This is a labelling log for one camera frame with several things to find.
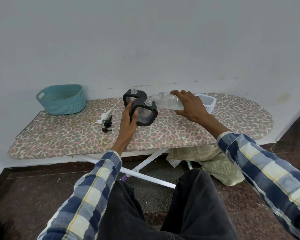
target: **dark gray floor mat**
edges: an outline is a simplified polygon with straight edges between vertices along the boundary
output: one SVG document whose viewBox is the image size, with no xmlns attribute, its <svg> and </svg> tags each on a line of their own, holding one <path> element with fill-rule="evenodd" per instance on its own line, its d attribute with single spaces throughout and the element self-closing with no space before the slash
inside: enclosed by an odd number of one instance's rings
<svg viewBox="0 0 300 240">
<path fill-rule="evenodd" d="M 123 167 L 133 169 L 140 163 L 141 161 L 124 162 Z M 165 159 L 158 159 L 156 162 L 152 161 L 139 172 L 173 184 L 176 184 L 179 181 L 179 177 L 183 175 L 181 165 L 173 168 Z M 120 179 L 123 176 L 124 174 L 120 173 L 118 178 Z M 130 177 L 125 182 L 134 188 L 135 197 L 144 213 L 162 212 L 169 209 L 174 189 L 136 177 Z"/>
</svg>

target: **leopard print fabric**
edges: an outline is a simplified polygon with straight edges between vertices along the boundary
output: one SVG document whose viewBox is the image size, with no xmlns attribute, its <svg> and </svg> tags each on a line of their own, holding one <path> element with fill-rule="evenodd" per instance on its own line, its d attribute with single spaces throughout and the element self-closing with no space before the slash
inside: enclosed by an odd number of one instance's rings
<svg viewBox="0 0 300 240">
<path fill-rule="evenodd" d="M 207 93 L 217 99 L 212 114 L 236 133 L 254 140 L 271 132 L 274 121 L 270 113 L 246 98 L 222 93 Z M 95 122 L 115 105 L 112 131 L 103 133 Z M 104 153 L 112 148 L 119 133 L 121 98 L 87 101 L 83 111 L 70 115 L 50 115 L 45 111 L 22 132 L 8 155 L 14 159 L 39 159 L 71 155 Z M 151 126 L 138 126 L 125 151 L 194 147 L 215 144 L 204 128 L 178 116 L 173 110 L 159 109 Z"/>
</svg>

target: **plastic bottle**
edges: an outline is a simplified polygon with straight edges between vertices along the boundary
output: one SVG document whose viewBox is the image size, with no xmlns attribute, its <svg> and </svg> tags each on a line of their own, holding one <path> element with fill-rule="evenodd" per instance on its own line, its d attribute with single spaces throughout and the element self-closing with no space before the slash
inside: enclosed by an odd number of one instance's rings
<svg viewBox="0 0 300 240">
<path fill-rule="evenodd" d="M 157 95 L 153 94 L 151 100 L 155 102 L 156 106 L 164 109 L 183 110 L 180 99 L 169 92 L 160 92 Z"/>
</svg>

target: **checkered shirt sleeve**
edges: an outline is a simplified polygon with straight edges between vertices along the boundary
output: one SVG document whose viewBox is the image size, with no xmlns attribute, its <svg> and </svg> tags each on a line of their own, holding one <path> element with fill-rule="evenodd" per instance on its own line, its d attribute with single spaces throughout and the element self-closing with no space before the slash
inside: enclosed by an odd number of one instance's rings
<svg viewBox="0 0 300 240">
<path fill-rule="evenodd" d="M 217 143 L 239 166 L 285 230 L 300 239 L 300 171 L 244 134 L 225 132 Z"/>
<path fill-rule="evenodd" d="M 104 153 L 94 170 L 75 183 L 73 194 L 49 220 L 38 239 L 96 239 L 109 193 L 121 167 L 121 158 L 115 151 Z"/>
</svg>

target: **dark trousers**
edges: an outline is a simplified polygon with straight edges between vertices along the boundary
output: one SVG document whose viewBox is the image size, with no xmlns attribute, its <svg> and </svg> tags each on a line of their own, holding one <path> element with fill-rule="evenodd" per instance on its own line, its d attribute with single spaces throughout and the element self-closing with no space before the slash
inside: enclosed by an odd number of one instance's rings
<svg viewBox="0 0 300 240">
<path fill-rule="evenodd" d="M 97 239 L 238 240 L 238 236 L 210 175 L 202 169 L 192 169 L 180 177 L 160 231 L 145 221 L 133 188 L 117 180 Z"/>
</svg>

